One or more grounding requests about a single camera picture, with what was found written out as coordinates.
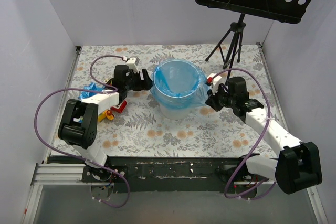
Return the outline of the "blue bag piece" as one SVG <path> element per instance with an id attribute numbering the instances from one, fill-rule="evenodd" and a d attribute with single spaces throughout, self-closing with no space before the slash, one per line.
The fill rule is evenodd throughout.
<path id="1" fill-rule="evenodd" d="M 86 98 L 89 98 L 93 95 L 96 95 L 96 93 L 93 92 L 93 91 L 102 91 L 103 86 L 97 86 L 95 83 L 92 82 L 89 85 L 84 86 L 83 89 L 85 89 L 87 91 L 81 91 L 80 92 L 80 95 L 78 97 L 79 100 L 86 99 Z"/>

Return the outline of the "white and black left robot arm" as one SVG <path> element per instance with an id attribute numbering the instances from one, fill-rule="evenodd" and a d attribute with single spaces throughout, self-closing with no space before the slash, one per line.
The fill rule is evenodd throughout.
<path id="1" fill-rule="evenodd" d="M 114 86 L 117 91 L 105 87 L 102 93 L 89 98 L 68 100 L 58 128 L 58 138 L 76 149 L 87 165 L 94 167 L 93 175 L 100 182 L 108 181 L 112 170 L 105 165 L 107 155 L 95 142 L 98 116 L 122 104 L 129 91 L 148 91 L 153 83 L 146 69 L 138 71 L 126 64 L 115 67 L 107 85 Z"/>

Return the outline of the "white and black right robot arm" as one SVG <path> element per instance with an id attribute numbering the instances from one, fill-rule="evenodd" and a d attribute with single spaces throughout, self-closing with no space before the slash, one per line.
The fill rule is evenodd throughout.
<path id="1" fill-rule="evenodd" d="M 251 180 L 255 175 L 270 179 L 286 194 L 322 183 L 319 149 L 313 142 L 303 142 L 290 134 L 270 117 L 256 99 L 251 99 L 242 77 L 233 77 L 225 83 L 221 76 L 210 74 L 206 84 L 206 104 L 216 112 L 230 108 L 243 123 L 255 130 L 277 155 L 265 158 L 253 152 L 245 155 L 232 173 L 228 183 L 239 176 Z"/>

